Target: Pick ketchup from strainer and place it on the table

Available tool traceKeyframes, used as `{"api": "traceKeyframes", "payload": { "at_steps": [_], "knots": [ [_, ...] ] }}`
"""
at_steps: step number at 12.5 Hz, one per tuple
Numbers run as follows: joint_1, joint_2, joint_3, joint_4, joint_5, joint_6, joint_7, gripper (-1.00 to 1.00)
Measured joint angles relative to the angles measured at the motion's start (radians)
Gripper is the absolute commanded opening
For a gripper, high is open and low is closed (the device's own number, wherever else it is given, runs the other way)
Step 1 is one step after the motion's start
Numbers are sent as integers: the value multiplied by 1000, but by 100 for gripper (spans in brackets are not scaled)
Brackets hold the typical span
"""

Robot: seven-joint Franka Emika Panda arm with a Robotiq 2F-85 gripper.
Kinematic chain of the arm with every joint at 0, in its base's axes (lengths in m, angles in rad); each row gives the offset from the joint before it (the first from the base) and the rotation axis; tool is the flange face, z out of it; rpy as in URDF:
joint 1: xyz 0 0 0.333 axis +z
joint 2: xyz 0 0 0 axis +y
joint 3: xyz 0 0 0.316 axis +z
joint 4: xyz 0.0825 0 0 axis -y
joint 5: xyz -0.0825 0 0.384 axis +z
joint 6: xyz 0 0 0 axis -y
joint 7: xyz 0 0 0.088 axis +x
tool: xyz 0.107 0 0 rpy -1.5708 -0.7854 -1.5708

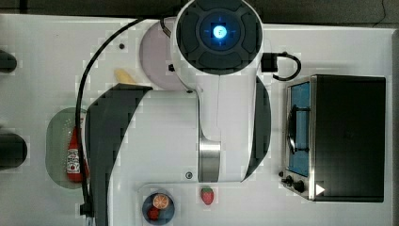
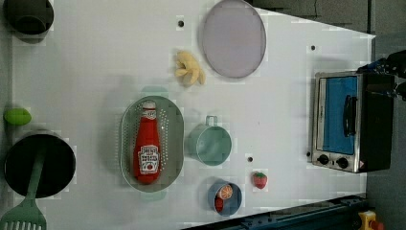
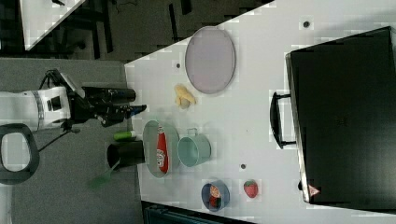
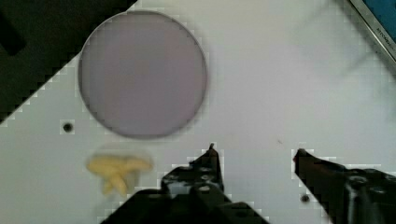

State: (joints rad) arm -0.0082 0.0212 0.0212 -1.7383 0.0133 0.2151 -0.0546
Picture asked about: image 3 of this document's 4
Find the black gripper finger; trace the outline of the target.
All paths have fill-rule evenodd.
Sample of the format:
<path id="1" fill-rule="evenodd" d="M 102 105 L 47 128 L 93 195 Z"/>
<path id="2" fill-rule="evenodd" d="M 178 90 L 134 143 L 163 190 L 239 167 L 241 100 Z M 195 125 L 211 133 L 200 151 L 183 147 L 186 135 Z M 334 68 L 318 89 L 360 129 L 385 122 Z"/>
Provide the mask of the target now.
<path id="1" fill-rule="evenodd" d="M 146 105 L 122 105 L 119 107 L 117 112 L 121 118 L 128 119 L 132 116 L 144 112 L 146 109 Z"/>

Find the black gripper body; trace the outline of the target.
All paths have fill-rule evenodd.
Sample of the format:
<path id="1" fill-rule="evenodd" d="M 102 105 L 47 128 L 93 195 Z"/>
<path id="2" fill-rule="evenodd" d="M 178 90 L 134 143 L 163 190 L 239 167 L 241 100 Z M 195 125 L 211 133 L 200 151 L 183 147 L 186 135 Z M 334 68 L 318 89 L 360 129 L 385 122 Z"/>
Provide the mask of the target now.
<path id="1" fill-rule="evenodd" d="M 115 89 L 83 87 L 78 91 L 67 90 L 71 117 L 66 121 L 67 127 L 85 123 L 89 119 L 98 119 L 103 127 L 116 123 Z"/>

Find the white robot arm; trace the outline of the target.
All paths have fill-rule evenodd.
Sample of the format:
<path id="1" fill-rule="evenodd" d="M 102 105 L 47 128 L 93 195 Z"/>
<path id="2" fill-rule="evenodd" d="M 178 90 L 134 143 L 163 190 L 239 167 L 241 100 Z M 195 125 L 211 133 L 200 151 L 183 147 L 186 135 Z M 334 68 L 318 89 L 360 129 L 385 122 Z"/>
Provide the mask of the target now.
<path id="1" fill-rule="evenodd" d="M 89 119 L 98 119 L 103 127 L 110 127 L 147 109 L 146 105 L 130 105 L 134 100 L 134 90 L 118 88 L 2 91 L 1 124 L 24 124 L 33 133 L 55 128 L 68 131 Z"/>

